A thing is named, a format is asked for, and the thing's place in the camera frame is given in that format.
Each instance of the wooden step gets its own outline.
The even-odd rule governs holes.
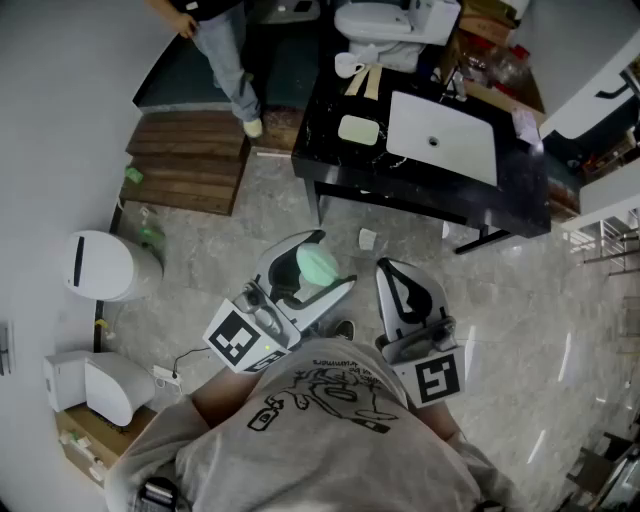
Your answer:
[[[157,178],[234,187],[242,175],[244,162],[155,155],[137,156],[130,165],[140,171],[145,179]]]
[[[231,112],[162,112],[142,117],[127,153],[240,160],[244,141],[242,126]]]
[[[231,112],[147,114],[127,148],[143,180],[125,180],[120,197],[231,215],[250,149]]]

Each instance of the green sponge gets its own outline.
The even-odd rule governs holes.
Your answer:
[[[338,262],[318,244],[302,244],[296,251],[302,276],[312,284],[329,286],[339,277]]]
[[[144,178],[144,175],[135,167],[127,167],[124,170],[124,175],[127,178],[129,178],[131,181],[136,183],[137,185],[139,185],[140,182],[142,182],[142,179]]]

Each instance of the sink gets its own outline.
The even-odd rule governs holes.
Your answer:
[[[391,96],[387,151],[498,184],[491,125],[410,94]]]

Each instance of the electrical cable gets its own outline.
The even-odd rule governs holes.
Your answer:
[[[183,357],[188,356],[189,354],[192,354],[194,352],[202,352],[203,350],[211,350],[209,347],[206,348],[194,348],[189,350],[189,352],[185,352],[184,354],[182,354],[181,356],[176,357],[176,359],[173,361],[173,373],[172,373],[172,377],[175,379],[178,377],[178,361],[180,359],[182,359]]]

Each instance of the white trash can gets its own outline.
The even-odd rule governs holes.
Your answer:
[[[150,295],[162,266],[149,251],[101,231],[78,231],[64,253],[64,283],[83,297],[120,302]]]

